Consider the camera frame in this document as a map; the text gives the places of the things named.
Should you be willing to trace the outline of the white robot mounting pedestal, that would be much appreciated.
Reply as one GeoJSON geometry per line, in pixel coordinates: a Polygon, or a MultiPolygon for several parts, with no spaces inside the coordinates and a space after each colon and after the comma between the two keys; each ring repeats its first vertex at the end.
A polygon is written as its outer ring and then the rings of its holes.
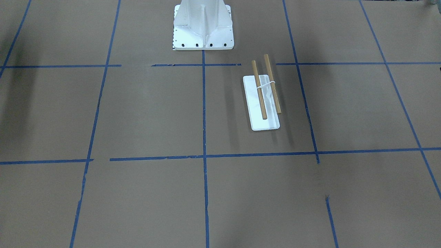
{"type": "Polygon", "coordinates": [[[233,18],[223,0],[183,0],[174,7],[173,50],[234,48],[233,18]]]}

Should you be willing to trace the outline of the white towel rack base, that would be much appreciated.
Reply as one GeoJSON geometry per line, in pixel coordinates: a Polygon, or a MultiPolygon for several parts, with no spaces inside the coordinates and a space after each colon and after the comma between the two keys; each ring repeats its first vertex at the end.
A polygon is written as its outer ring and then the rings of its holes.
{"type": "Polygon", "coordinates": [[[280,128],[271,85],[268,75],[259,75],[260,87],[253,75],[243,77],[244,91],[249,113],[249,122],[253,131],[267,131],[280,128]]]}

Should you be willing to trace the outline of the long wooden rack rod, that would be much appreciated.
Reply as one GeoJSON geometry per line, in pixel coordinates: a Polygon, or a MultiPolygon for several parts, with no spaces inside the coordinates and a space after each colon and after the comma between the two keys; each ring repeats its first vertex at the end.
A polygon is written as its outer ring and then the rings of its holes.
{"type": "Polygon", "coordinates": [[[281,111],[281,106],[280,106],[280,100],[279,100],[277,88],[275,85],[275,79],[274,79],[274,73],[273,73],[273,70],[271,67],[271,61],[270,61],[268,54],[264,54],[264,60],[265,60],[265,65],[266,65],[267,73],[268,73],[269,80],[270,80],[271,92],[273,94],[276,112],[277,112],[277,115],[281,115],[282,111],[281,111]]]}

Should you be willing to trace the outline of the short wooden rack rod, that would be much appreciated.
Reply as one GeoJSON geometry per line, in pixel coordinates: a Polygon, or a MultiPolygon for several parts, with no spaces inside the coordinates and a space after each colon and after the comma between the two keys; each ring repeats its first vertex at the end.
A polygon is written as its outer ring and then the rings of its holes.
{"type": "Polygon", "coordinates": [[[262,90],[261,84],[260,84],[258,67],[257,67],[257,63],[255,60],[252,60],[252,69],[253,69],[253,74],[255,77],[255,84],[256,84],[256,89],[257,89],[257,93],[258,93],[258,100],[259,100],[259,104],[260,104],[261,115],[262,115],[263,120],[266,120],[267,119],[266,105],[265,105],[265,101],[264,101],[264,97],[263,97],[263,90],[262,90]]]}

